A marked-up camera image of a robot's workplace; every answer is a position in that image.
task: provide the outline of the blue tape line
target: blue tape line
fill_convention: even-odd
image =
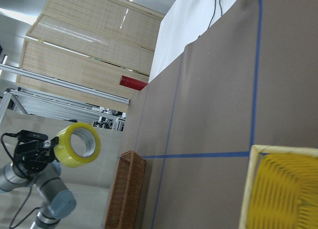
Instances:
[[[183,61],[183,53],[181,54],[181,59],[180,59],[179,72],[178,72],[177,83],[176,83],[176,86],[175,86],[174,100],[173,100],[173,105],[172,105],[172,112],[171,112],[171,117],[170,117],[170,123],[169,123],[169,129],[168,129],[168,136],[167,136],[167,143],[166,143],[166,145],[165,145],[164,155],[167,154],[168,145],[169,145],[169,141],[170,141],[171,126],[172,126],[172,120],[173,120],[173,116],[174,116],[175,103],[176,103],[176,98],[177,98],[177,93],[178,93],[178,88],[179,88],[180,73],[181,73],[181,68],[182,68],[182,61]],[[165,167],[165,159],[166,159],[166,158],[163,158],[162,169],[161,169],[161,174],[160,174],[160,180],[159,180],[159,185],[158,185],[158,190],[157,190],[157,196],[156,196],[155,210],[154,210],[153,220],[152,220],[152,223],[151,223],[151,229],[153,229],[153,228],[154,228],[154,225],[155,225],[155,218],[156,218],[156,214],[157,214],[158,201],[159,201],[159,195],[160,195],[160,189],[161,189],[161,183],[162,183],[162,176],[163,176],[163,171],[164,171],[164,167]]]
[[[249,148],[252,147],[252,145],[254,144],[254,139],[255,139],[257,88],[258,88],[260,44],[261,44],[261,36],[262,36],[262,22],[263,22],[263,0],[258,0],[258,26],[257,26],[256,57],[255,57],[252,118],[251,118]]]
[[[249,151],[242,152],[221,152],[221,153],[182,153],[144,155],[142,158],[220,158],[220,157],[249,157]]]
[[[139,142],[139,133],[140,133],[140,127],[141,127],[141,123],[143,121],[143,117],[144,117],[144,111],[145,111],[145,105],[146,105],[146,100],[148,98],[148,85],[146,86],[146,96],[145,96],[145,101],[144,101],[144,105],[143,105],[143,110],[141,111],[141,118],[140,118],[140,123],[139,123],[139,126],[138,126],[138,132],[137,132],[137,138],[136,138],[136,143],[135,143],[135,152],[137,152],[137,145],[138,145],[138,142]]]

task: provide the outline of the black wire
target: black wire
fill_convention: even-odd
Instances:
[[[215,10],[216,10],[216,7],[217,7],[217,0],[214,0],[214,12],[213,12],[213,15],[212,15],[212,18],[211,18],[211,21],[209,23],[209,26],[208,26],[208,29],[210,28],[210,25],[212,23],[212,19],[214,18],[215,16]]]
[[[26,203],[26,201],[29,199],[30,195],[31,195],[31,192],[32,192],[32,186],[30,187],[30,190],[29,190],[29,193],[28,193],[28,196],[26,197],[26,199],[24,200],[24,202],[22,203],[21,207],[18,209],[18,211],[16,212],[16,214],[14,215],[8,229],[15,229],[17,228],[22,222],[25,221],[25,219],[27,219],[35,210],[38,210],[40,209],[41,207],[37,207],[37,208],[34,208],[28,215],[26,215],[17,225],[15,225],[14,227],[11,227],[13,222],[15,221],[16,217],[18,216],[18,214],[20,213],[20,211],[22,210],[24,204]]]
[[[220,6],[221,16],[222,16],[223,15],[223,10],[222,10],[222,6],[221,6],[221,0],[219,0],[219,6]]]
[[[10,152],[8,151],[8,149],[7,149],[7,147],[5,146],[5,143],[4,143],[4,141],[3,141],[3,137],[4,137],[4,136],[13,137],[13,135],[15,135],[15,134],[4,133],[4,134],[1,136],[1,144],[2,144],[2,146],[3,146],[3,148],[4,148],[5,152],[6,152],[6,154],[10,157],[10,159],[12,160],[12,162],[15,163],[14,158],[12,157],[12,155],[10,154]],[[15,166],[16,166],[16,168],[20,171],[20,173],[22,173],[22,175],[23,175],[26,179],[31,180],[31,178],[30,178],[28,175],[26,175],[26,174],[23,172],[23,170],[22,170],[17,164],[15,164]]]

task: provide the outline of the roll of tape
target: roll of tape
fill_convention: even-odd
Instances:
[[[77,154],[71,144],[71,136],[83,140],[86,149],[83,155]],[[89,124],[77,122],[58,132],[59,143],[54,147],[56,158],[65,166],[77,167],[94,161],[100,152],[100,139],[96,130]]]

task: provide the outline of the red cylinder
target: red cylinder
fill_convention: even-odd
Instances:
[[[147,86],[148,83],[131,77],[121,76],[119,84],[140,91]]]

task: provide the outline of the wicker basket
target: wicker basket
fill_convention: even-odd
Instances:
[[[318,149],[253,146],[239,229],[317,229],[317,157]]]
[[[133,229],[146,161],[134,151],[121,155],[105,229]]]

